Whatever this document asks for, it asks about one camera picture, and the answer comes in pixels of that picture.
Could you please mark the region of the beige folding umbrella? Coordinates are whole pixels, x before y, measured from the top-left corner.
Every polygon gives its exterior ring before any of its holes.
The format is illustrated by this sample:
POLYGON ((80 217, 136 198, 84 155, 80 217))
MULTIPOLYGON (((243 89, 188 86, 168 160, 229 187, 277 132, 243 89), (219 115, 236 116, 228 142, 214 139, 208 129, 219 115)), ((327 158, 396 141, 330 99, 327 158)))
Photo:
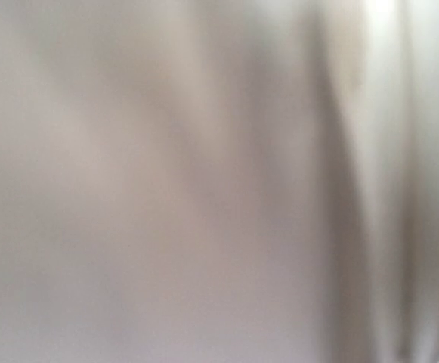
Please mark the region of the beige folding umbrella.
POLYGON ((439 362, 439 1, 0 1, 0 362, 439 362))

